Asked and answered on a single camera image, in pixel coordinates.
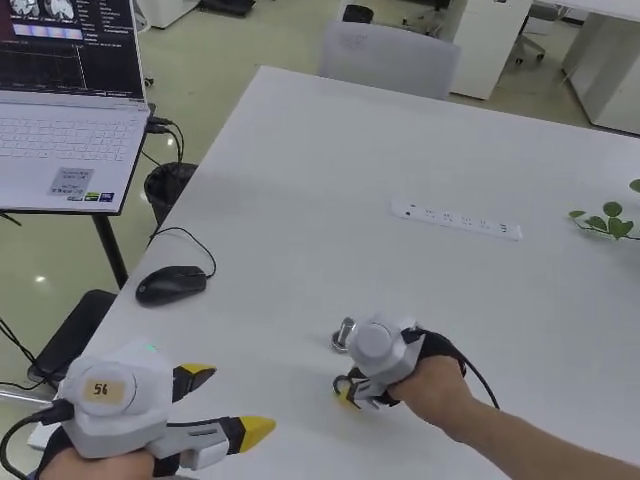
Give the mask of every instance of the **laptop screen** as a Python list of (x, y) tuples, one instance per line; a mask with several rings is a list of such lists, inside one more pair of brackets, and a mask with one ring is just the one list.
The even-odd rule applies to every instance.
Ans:
[(0, 90), (142, 99), (128, 0), (0, 0)]

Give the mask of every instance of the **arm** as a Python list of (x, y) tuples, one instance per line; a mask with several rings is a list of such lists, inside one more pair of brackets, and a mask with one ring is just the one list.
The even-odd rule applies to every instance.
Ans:
[(479, 402), (450, 358), (423, 361), (391, 394), (513, 480), (640, 480), (640, 468), (572, 445)]
[(57, 454), (40, 480), (151, 480), (153, 457), (140, 450), (104, 460), (85, 460), (73, 448)]

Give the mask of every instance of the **hand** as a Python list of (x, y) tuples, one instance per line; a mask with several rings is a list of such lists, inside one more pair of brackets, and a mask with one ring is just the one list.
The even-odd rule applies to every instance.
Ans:
[(153, 456), (144, 450), (102, 460), (85, 460), (73, 448), (56, 455), (40, 480), (150, 480)]
[(415, 372), (391, 387), (389, 393), (456, 441), (459, 441), (459, 430), (467, 413), (477, 403), (460, 373), (458, 362), (450, 357), (422, 360)]

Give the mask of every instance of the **computer mouse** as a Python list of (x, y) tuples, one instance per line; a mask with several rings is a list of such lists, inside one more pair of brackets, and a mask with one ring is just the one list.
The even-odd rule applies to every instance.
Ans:
[(190, 297), (205, 288), (207, 275), (200, 267), (164, 267), (140, 282), (136, 299), (142, 305), (155, 307)]

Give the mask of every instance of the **floor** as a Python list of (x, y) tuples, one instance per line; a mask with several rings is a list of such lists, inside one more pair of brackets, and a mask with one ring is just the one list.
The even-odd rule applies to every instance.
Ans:
[[(233, 110), (258, 65), (313, 73), (324, 25), (335, 17), (339, 0), (259, 0), (247, 19), (192, 12), (165, 31), (140, 37), (142, 60), (156, 83), (149, 89), (158, 114), (185, 131), (185, 161), (204, 156)], [(399, 0), (366, 2), (376, 21), (398, 24), (416, 5)], [(540, 38), (549, 48), (543, 65), (530, 60), (507, 67), (492, 99), (481, 102), (452, 96), (451, 101), (560, 123), (588, 126), (580, 106), (558, 73), (577, 29), (559, 23)], [(158, 161), (170, 161), (175, 146), (150, 138), (145, 150)], [(123, 215), (113, 220), (126, 264), (133, 268), (155, 227), (143, 182), (153, 165), (141, 160)], [(84, 292), (116, 291), (92, 221), (86, 217), (19, 215), (21, 228), (0, 219), (0, 315), (32, 351), (39, 352)], [(0, 380), (28, 384), (27, 361), (0, 338)], [(28, 412), (0, 402), (0, 431)], [(18, 434), (10, 458), (29, 471), (39, 455), (25, 446), (28, 431)]]

